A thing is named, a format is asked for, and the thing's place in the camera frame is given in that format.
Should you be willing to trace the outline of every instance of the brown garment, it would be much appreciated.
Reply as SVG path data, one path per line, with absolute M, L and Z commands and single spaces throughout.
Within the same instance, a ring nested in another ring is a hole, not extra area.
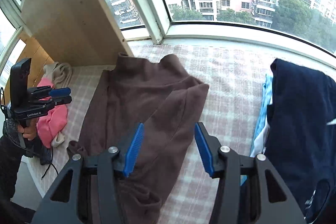
M 97 155 L 137 122 L 144 140 L 133 173 L 117 184 L 129 224 L 151 224 L 171 192 L 194 136 L 209 86 L 188 75 L 175 55 L 159 63 L 120 54 L 104 71 L 69 155 Z

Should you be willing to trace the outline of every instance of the plaid mat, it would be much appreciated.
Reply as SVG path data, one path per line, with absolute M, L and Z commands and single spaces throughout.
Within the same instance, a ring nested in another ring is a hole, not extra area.
M 176 54 L 186 71 L 210 85 L 200 121 L 207 131 L 222 145 L 228 145 L 242 155 L 248 155 L 262 99 L 262 84 L 270 64 L 275 59 L 263 51 L 236 48 L 196 47 L 186 45 L 132 46 L 136 57 L 159 62 L 167 54 Z M 311 60 L 279 51 L 277 57 L 308 66 Z M 53 163 L 60 171 L 68 161 L 66 147 L 70 140 L 78 140 L 85 113 L 98 84 L 100 74 L 108 66 L 75 67 L 69 87 L 73 101 L 68 105 L 68 124 L 63 130 L 66 141 L 54 149 Z M 319 70 L 333 74 L 332 69 L 318 66 Z M 35 176 L 40 178 L 46 166 L 31 159 Z M 50 168 L 41 181 L 47 191 L 56 177 Z M 190 145 L 178 180 L 164 204 L 160 224 L 209 222 L 216 196 L 218 179 L 205 173 L 196 143 Z

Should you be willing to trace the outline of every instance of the tree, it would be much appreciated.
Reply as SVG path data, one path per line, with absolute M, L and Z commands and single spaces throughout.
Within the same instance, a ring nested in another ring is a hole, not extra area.
M 232 9 L 221 11 L 220 14 L 217 15 L 217 20 L 255 25 L 250 12 L 235 12 Z
M 279 0 L 272 28 L 311 41 L 331 52 L 336 50 L 336 25 L 301 0 Z
M 202 14 L 200 12 L 185 9 L 182 6 L 178 6 L 177 8 L 173 8 L 173 21 L 179 20 L 204 20 Z

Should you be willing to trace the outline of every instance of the metal screw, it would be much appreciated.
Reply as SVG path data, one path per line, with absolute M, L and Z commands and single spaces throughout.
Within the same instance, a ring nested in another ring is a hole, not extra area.
M 116 146 L 109 147 L 109 153 L 113 154 L 113 153 L 116 153 L 117 151 L 118 151 L 118 147 Z
M 264 154 L 258 154 L 257 159 L 261 160 L 261 161 L 264 161 L 264 160 L 266 160 L 266 156 Z
M 74 155 L 72 156 L 72 159 L 73 159 L 73 160 L 80 160 L 80 159 L 81 159 L 81 155 L 80 155 L 80 154 L 74 154 Z
M 230 147 L 226 146 L 226 145 L 223 145 L 220 147 L 220 150 L 223 152 L 223 153 L 229 153 L 230 152 Z

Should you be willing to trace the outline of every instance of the beige garment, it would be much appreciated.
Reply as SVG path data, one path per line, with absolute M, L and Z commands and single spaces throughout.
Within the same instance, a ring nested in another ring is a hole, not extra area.
M 69 85 L 72 67 L 68 63 L 55 62 L 50 65 L 44 65 L 44 78 L 49 79 L 53 84 L 55 89 L 66 88 Z M 63 133 L 59 132 L 51 142 L 52 147 L 58 147 L 64 142 Z

